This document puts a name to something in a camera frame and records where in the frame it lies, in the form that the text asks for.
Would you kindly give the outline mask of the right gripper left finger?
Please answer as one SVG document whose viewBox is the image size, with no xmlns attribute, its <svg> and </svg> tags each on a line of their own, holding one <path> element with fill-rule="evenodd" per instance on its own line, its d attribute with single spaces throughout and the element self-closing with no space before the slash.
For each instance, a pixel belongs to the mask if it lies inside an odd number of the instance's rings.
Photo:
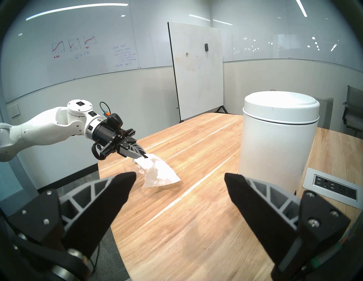
<svg viewBox="0 0 363 281">
<path fill-rule="evenodd" d="M 12 243 L 25 255 L 43 259 L 76 259 L 69 250 L 90 258 L 109 229 L 136 181 L 121 173 L 79 186 L 58 196 L 40 193 L 9 218 Z"/>
</svg>

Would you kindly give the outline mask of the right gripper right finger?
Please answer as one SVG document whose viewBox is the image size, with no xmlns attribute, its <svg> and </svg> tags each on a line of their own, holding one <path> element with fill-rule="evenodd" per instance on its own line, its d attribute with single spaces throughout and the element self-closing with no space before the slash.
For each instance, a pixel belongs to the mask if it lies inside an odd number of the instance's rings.
<svg viewBox="0 0 363 281">
<path fill-rule="evenodd" d="M 274 281 L 305 277 L 319 267 L 313 261 L 333 249 L 341 249 L 340 238 L 351 220 L 313 191 L 302 198 L 283 188 L 225 173 L 233 204 L 274 263 Z"/>
</svg>

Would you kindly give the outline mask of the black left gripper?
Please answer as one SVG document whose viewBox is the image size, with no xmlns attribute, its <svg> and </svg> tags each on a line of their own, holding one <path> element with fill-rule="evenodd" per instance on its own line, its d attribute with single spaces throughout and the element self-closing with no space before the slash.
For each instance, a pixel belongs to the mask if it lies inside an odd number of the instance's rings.
<svg viewBox="0 0 363 281">
<path fill-rule="evenodd" d="M 148 158 L 145 150 L 133 138 L 134 135 L 134 129 L 114 130 L 105 122 L 101 122 L 92 134 L 92 139 L 95 141 L 91 148 L 92 154 L 96 159 L 106 159 L 116 152 L 125 158 Z"/>
</svg>

